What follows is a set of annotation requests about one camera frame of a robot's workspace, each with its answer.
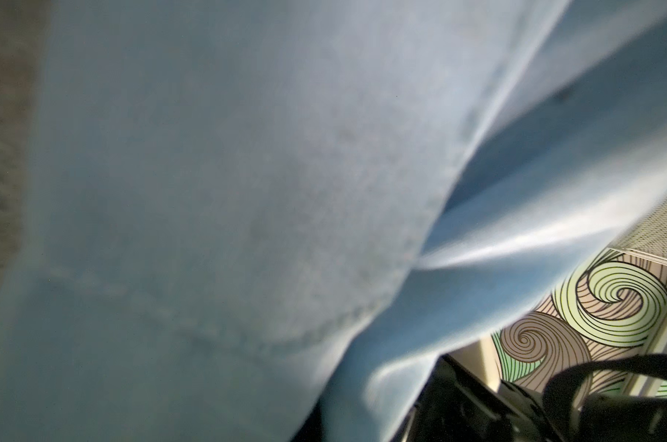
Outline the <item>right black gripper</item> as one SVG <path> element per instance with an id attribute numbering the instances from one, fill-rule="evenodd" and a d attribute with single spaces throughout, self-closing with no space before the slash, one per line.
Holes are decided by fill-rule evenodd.
<path id="1" fill-rule="evenodd" d="M 406 441 L 553 441 L 541 397 L 502 381 L 495 392 L 445 355 L 404 419 Z"/>

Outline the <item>light blue long sleeve shirt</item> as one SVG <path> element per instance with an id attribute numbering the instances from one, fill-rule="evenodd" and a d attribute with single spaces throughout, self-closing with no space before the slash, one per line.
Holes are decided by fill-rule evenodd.
<path id="1" fill-rule="evenodd" d="M 667 198 L 667 1 L 0 1 L 0 441 L 390 438 Z"/>

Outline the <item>white perforated plastic basket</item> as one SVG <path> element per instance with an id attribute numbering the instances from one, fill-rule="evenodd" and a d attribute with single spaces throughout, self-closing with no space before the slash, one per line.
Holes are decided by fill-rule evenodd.
<path id="1" fill-rule="evenodd" d="M 667 199 L 611 248 L 667 266 Z"/>

